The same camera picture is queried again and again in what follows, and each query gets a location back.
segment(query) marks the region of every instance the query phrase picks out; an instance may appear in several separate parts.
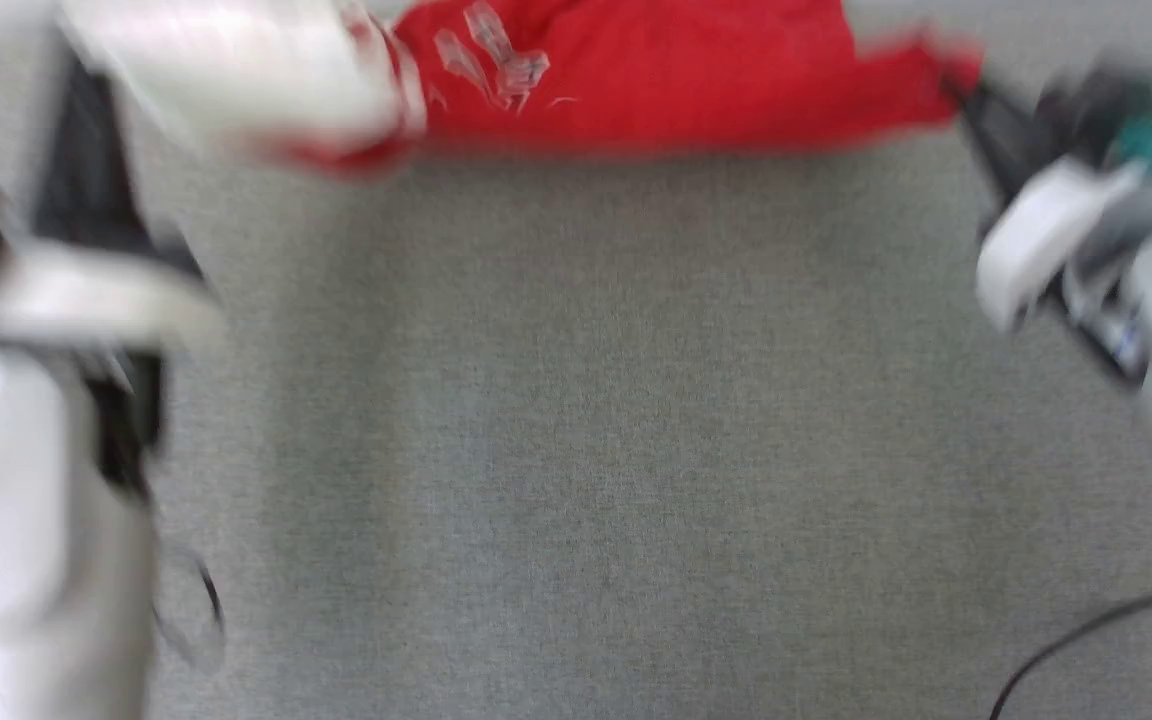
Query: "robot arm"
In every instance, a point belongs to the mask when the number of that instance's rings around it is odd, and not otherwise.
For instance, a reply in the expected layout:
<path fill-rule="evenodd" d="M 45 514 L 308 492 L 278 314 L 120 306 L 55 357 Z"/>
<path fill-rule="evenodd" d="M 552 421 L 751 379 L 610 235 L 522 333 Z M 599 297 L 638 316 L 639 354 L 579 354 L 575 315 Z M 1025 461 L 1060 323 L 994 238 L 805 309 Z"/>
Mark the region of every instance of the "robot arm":
<path fill-rule="evenodd" d="M 0 223 L 0 720 L 136 720 L 165 353 L 220 314 L 141 221 L 108 85 L 67 61 L 32 227 Z"/>
<path fill-rule="evenodd" d="M 1001 332 L 1051 310 L 1132 389 L 1152 438 L 1152 78 L 1102 65 L 1025 113 L 995 86 L 964 120 L 1002 202 L 977 295 Z"/>

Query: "red cloth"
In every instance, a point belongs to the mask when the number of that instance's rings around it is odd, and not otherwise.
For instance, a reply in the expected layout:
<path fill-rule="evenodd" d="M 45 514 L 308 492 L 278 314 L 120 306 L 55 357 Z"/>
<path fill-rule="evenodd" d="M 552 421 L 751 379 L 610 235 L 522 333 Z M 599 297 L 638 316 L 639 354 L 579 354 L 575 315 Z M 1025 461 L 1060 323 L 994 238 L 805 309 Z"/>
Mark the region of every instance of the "red cloth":
<path fill-rule="evenodd" d="M 434 0 L 393 35 L 420 68 L 424 139 L 456 150 L 836 149 L 948 122 L 943 79 L 970 88 L 980 68 L 924 37 L 858 53 L 841 0 Z"/>

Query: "gray carpet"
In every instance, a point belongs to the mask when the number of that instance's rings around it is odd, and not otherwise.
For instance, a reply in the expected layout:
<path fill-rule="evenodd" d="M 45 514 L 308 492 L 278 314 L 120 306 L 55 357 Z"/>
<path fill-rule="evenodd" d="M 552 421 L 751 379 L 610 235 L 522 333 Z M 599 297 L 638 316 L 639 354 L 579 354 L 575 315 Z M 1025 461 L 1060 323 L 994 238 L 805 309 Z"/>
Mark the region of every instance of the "gray carpet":
<path fill-rule="evenodd" d="M 924 10 L 1031 88 L 1152 56 L 1137 1 L 1048 5 Z M 0 53 L 1 177 L 44 59 Z M 157 483 L 229 653 L 165 657 L 156 719 L 969 719 L 1152 589 L 1132 409 L 1052 324 L 986 327 L 949 132 L 353 184 L 137 142 L 232 319 Z M 1152 719 L 1152 619 L 1010 717 Z"/>

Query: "black cable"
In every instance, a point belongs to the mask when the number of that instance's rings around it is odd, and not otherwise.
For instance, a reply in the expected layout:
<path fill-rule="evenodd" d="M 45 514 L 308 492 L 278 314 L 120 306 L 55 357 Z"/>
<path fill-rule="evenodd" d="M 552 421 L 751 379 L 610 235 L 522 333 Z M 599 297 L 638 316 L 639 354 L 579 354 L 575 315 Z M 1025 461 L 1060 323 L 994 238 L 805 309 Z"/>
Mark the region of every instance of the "black cable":
<path fill-rule="evenodd" d="M 1121 602 L 1115 607 L 1111 607 L 1109 611 L 1102 612 L 1102 614 L 1092 617 L 1086 623 L 1082 626 L 1076 626 L 1070 632 L 1061 635 L 1060 639 L 1052 642 L 1048 646 L 1043 647 L 1036 652 L 1024 665 L 1020 666 L 1020 669 L 1011 674 L 1010 679 L 1007 679 L 1007 684 L 1002 687 L 1002 692 L 998 694 L 998 700 L 993 702 L 993 710 L 990 712 L 990 720 L 1000 720 L 1002 717 L 1002 708 L 1007 705 L 1007 700 L 1011 697 L 1011 691 L 1015 691 L 1016 685 L 1020 684 L 1021 680 L 1024 680 L 1026 675 L 1037 669 L 1039 665 L 1049 660 L 1056 652 L 1071 646 L 1071 644 L 1087 637 L 1097 630 L 1102 630 L 1107 626 L 1114 626 L 1120 623 L 1120 621 L 1132 617 L 1134 615 L 1139 615 L 1140 612 L 1152 611 L 1152 594 L 1143 596 L 1137 598 L 1137 600 L 1131 600 L 1128 602 Z"/>
<path fill-rule="evenodd" d="M 214 652 L 223 652 L 225 611 L 220 605 L 220 593 L 217 591 L 215 582 L 211 579 L 211 570 L 207 569 L 206 562 L 202 561 L 195 551 L 179 543 L 164 543 L 160 555 L 164 560 L 174 558 L 181 564 L 185 564 L 192 574 L 197 575 L 197 579 L 200 581 L 202 586 L 207 592 L 207 602 L 211 602 L 211 628 L 215 634 L 215 644 L 212 650 Z M 185 635 L 176 626 L 168 623 L 157 608 L 157 602 L 154 606 L 154 624 L 159 629 L 162 641 L 180 655 L 180 659 L 184 660 L 187 665 L 200 669 L 200 660 L 204 657 L 204 653 L 200 652 L 202 646 L 195 646 L 195 644 L 189 643 Z"/>

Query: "red fabric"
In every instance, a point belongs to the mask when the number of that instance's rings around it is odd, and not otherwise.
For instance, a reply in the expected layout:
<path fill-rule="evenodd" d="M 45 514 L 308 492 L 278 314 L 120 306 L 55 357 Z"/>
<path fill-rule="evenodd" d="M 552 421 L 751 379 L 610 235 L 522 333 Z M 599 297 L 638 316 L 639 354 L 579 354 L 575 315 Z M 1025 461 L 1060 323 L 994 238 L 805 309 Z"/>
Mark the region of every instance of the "red fabric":
<path fill-rule="evenodd" d="M 364 150 L 340 152 L 332 143 L 314 141 L 263 141 L 250 143 L 253 156 L 275 162 L 301 165 L 329 174 L 378 173 L 397 167 L 407 159 L 411 141 L 394 137 Z"/>
<path fill-rule="evenodd" d="M 948 122 L 975 50 L 856 50 L 841 0 L 434 0 L 394 28 L 454 150 L 652 156 L 836 149 Z M 319 168 L 392 159 L 394 146 Z"/>

